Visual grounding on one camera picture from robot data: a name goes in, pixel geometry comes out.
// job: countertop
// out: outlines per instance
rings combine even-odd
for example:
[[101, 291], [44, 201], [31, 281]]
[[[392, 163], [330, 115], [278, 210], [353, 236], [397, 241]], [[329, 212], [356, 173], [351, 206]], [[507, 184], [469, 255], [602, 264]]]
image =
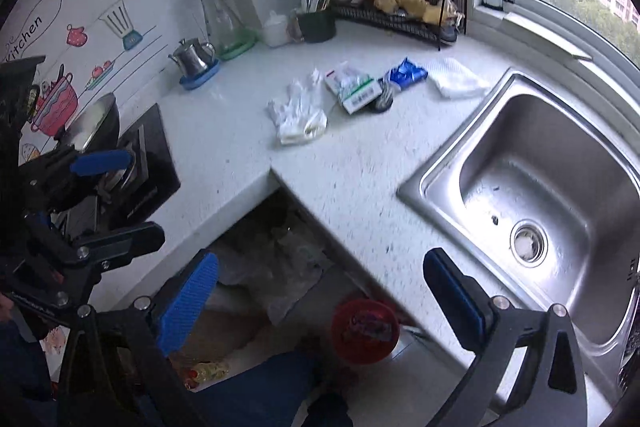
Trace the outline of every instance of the countertop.
[[[336, 106], [324, 136], [289, 147], [277, 142], [266, 111], [269, 100], [285, 96], [292, 79], [314, 68], [330, 71], [348, 60], [382, 76], [405, 57], [417, 64], [454, 57], [492, 84], [510, 67], [548, 81], [524, 61], [467, 36], [439, 53], [398, 34], [338, 22], [337, 37], [329, 42], [274, 50], [258, 44], [223, 64], [201, 88], [187, 92], [176, 86], [158, 101], [182, 184], [151, 217], [164, 228], [166, 242], [160, 251], [104, 274], [92, 304], [99, 310], [118, 308], [155, 292], [200, 248], [283, 185], [434, 341], [468, 365], [472, 354], [460, 347], [422, 279], [424, 253], [443, 247], [489, 295], [514, 298], [466, 251], [398, 200], [396, 190], [481, 99], [443, 100], [424, 82], [401, 93], [384, 114], [349, 117]], [[516, 372], [510, 366], [501, 396], [508, 394]], [[590, 425], [599, 425], [609, 406], [589, 380], [587, 386]]]

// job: teapot handle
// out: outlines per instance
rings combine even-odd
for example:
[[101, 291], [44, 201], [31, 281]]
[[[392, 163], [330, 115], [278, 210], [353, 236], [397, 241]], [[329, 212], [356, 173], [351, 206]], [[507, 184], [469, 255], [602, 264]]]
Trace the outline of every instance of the teapot handle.
[[202, 45], [211, 52], [211, 60], [214, 60], [216, 58], [216, 49], [213, 44], [211, 42], [203, 42]]

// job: sink rim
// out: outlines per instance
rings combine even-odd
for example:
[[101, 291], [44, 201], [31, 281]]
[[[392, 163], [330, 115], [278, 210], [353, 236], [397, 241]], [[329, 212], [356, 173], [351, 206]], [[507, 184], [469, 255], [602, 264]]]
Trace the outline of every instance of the sink rim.
[[[540, 289], [536, 292], [536, 286], [531, 281], [520, 281], [515, 274], [502, 269], [487, 254], [487, 251], [491, 252], [494, 248], [483, 245], [481, 237], [465, 226], [465, 220], [456, 218], [456, 214], [461, 215], [460, 210], [464, 208], [462, 195], [460, 195], [460, 190], [458, 190], [458, 194], [454, 190], [447, 190], [447, 183], [459, 182], [460, 171], [462, 171], [466, 160], [504, 106], [516, 96], [524, 94], [535, 96], [542, 99], [543, 102], [549, 103], [604, 147], [606, 152], [625, 171], [640, 199], [640, 162], [636, 155], [595, 111], [574, 95], [563, 91], [562, 88], [543, 84], [521, 71], [509, 69], [452, 136], [398, 188], [398, 197], [404, 203], [407, 203], [424, 217], [432, 219], [445, 234], [452, 237], [475, 259], [478, 259], [522, 304], [532, 309], [546, 310], [548, 308], [547, 304], [551, 303], [546, 294]], [[436, 203], [429, 196], [432, 190], [444, 191], [447, 197], [440, 198]], [[639, 270], [640, 267], [637, 266], [636, 277]], [[623, 352], [625, 349], [628, 330], [638, 301], [638, 287], [636, 287], [631, 292], [622, 321], [611, 338], [602, 344], [590, 341], [574, 324], [576, 337], [583, 354], [592, 359], [609, 355], [608, 359], [613, 356], [614, 360], [620, 361], [622, 353], [618, 357], [618, 352]], [[605, 378], [611, 390], [613, 371], [610, 367], [608, 371], [604, 371], [603, 367], [597, 363], [596, 366], [601, 373], [606, 374]], [[615, 368], [616, 377], [619, 368]]]

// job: metal teapot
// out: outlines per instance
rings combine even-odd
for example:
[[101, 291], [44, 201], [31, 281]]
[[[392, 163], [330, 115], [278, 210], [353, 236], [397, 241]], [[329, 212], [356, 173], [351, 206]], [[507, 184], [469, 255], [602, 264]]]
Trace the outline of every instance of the metal teapot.
[[200, 44], [198, 39], [180, 40], [180, 46], [169, 55], [178, 64], [186, 78], [196, 78], [209, 70], [216, 61], [216, 50], [210, 42]]

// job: glass pitcher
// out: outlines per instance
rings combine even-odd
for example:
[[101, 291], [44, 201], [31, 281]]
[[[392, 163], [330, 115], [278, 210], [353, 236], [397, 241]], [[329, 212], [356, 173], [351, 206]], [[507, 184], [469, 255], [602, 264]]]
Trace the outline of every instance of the glass pitcher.
[[238, 57], [255, 44], [255, 34], [224, 0], [201, 0], [209, 42], [222, 60]]

